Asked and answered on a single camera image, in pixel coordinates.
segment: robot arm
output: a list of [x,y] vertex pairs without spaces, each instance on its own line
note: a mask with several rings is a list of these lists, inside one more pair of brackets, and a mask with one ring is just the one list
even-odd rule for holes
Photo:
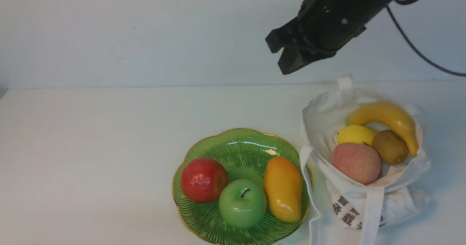
[[272,30],[266,42],[272,53],[283,49],[278,65],[284,75],[291,74],[335,56],[392,1],[406,5],[417,0],[304,0],[298,16]]

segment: black cable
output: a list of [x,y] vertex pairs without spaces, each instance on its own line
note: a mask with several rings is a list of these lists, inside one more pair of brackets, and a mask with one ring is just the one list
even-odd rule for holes
[[403,38],[406,40],[406,42],[408,43],[408,45],[414,50],[414,52],[420,56],[422,59],[424,59],[424,61],[426,61],[427,63],[429,63],[431,66],[437,68],[438,70],[440,71],[444,71],[445,73],[447,74],[450,74],[450,75],[453,75],[453,76],[458,76],[458,77],[466,77],[466,73],[459,73],[459,72],[454,72],[454,71],[451,71],[451,70],[448,70],[444,67],[441,67],[439,66],[438,64],[430,61],[430,59],[426,58],[426,56],[424,56],[414,45],[413,43],[409,40],[408,36],[406,36],[406,34],[404,33],[404,31],[401,29],[401,26],[398,24],[398,21],[396,21],[395,19],[395,16],[393,16],[393,13],[391,12],[391,9],[389,6],[386,7],[387,11],[388,11],[388,14],[390,15],[391,17],[391,20],[393,21],[393,23],[395,24],[396,28],[398,29],[398,31],[400,31],[400,34],[403,36]]

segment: white table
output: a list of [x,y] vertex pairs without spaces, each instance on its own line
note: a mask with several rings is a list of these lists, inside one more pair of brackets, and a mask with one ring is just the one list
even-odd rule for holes
[[[378,244],[464,244],[466,83],[397,82],[377,89],[428,112],[424,145],[433,168],[416,187],[426,211],[381,229]],[[336,84],[135,89],[10,90],[0,100],[0,244],[205,244],[183,226],[171,197],[173,173],[204,137],[250,127],[297,148],[301,110]],[[357,244],[336,224],[315,175],[319,244]],[[307,225],[279,244],[308,244]]]

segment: gold plate rim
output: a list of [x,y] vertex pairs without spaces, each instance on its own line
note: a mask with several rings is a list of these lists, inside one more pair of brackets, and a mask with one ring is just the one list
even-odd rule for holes
[[[297,153],[298,156],[299,156],[299,152],[298,152],[298,150],[295,148],[295,146],[293,146],[293,144],[291,144],[291,143],[290,143],[289,141],[287,141],[286,139],[284,139],[284,138],[282,138],[282,137],[280,137],[280,136],[274,135],[274,134],[263,133],[263,132],[260,132],[260,131],[258,131],[258,130],[250,129],[250,128],[247,128],[247,127],[237,127],[237,128],[234,128],[234,129],[228,129],[228,130],[225,130],[225,131],[223,131],[223,132],[221,132],[221,133],[219,133],[219,134],[217,134],[217,135],[212,135],[212,136],[205,137],[205,138],[199,140],[198,142],[196,142],[195,144],[193,144],[193,145],[189,148],[189,150],[186,152],[185,157],[183,158],[181,164],[180,164],[180,165],[177,167],[177,169],[175,170],[175,174],[173,175],[173,179],[171,180],[171,195],[172,195],[172,197],[173,197],[173,202],[175,202],[175,205],[176,205],[176,207],[177,207],[178,216],[179,216],[181,222],[183,223],[183,225],[185,226],[185,228],[187,228],[189,232],[191,232],[193,235],[195,235],[196,237],[200,238],[201,240],[204,240],[204,241],[206,241],[206,242],[208,242],[208,243],[210,243],[210,244],[214,244],[214,245],[221,245],[221,244],[212,242],[211,240],[207,240],[207,239],[205,239],[204,237],[201,237],[200,235],[197,235],[195,232],[193,232],[193,230],[191,230],[191,228],[188,227],[188,225],[186,225],[185,220],[184,220],[183,217],[181,216],[181,211],[180,211],[180,209],[179,209],[178,203],[176,202],[176,198],[175,198],[175,177],[176,177],[176,174],[177,174],[178,170],[179,170],[179,169],[181,168],[181,166],[185,163],[186,158],[188,157],[188,154],[191,152],[191,150],[193,149],[193,147],[195,147],[197,144],[199,144],[200,142],[202,142],[202,141],[204,141],[204,140],[206,140],[206,139],[218,137],[218,136],[221,136],[222,134],[225,134],[225,133],[227,133],[227,132],[231,132],[231,131],[233,131],[233,130],[249,130],[249,131],[256,132],[256,133],[259,133],[259,134],[262,134],[262,135],[265,135],[265,136],[276,137],[276,138],[278,138],[278,139],[283,140],[283,141],[286,142],[288,145],[290,145],[290,146],[296,151],[296,153]],[[309,171],[309,173],[310,173],[310,175],[311,175],[311,177],[310,177],[311,188],[312,188],[312,190],[314,190],[313,175],[312,175],[312,171],[311,171],[311,169],[309,168],[308,164],[306,164],[306,169]],[[300,228],[301,225],[303,225],[303,223],[306,221],[306,219],[307,219],[307,217],[308,217],[308,214],[309,214],[309,211],[310,211],[310,208],[311,208],[311,198],[309,197],[309,199],[308,199],[308,209],[307,209],[306,212],[304,213],[303,220],[301,220],[301,222],[297,225],[297,227],[296,227],[293,231],[291,231],[290,233],[288,233],[288,235],[286,235],[286,236],[284,236],[284,237],[282,237],[282,238],[280,238],[280,239],[278,239],[278,240],[274,240],[273,242],[271,242],[271,243],[269,243],[269,244],[267,244],[267,245],[271,245],[271,244],[273,244],[273,243],[276,243],[276,242],[278,242],[278,241],[280,241],[280,240],[283,240],[284,238],[289,237],[289,236],[292,235],[293,233],[295,233],[295,232],[298,230],[298,228]]]

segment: red apple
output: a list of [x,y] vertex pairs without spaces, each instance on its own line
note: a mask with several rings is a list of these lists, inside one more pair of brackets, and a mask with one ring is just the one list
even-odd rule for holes
[[222,164],[211,158],[197,158],[181,172],[181,191],[193,202],[214,202],[220,197],[227,181]]

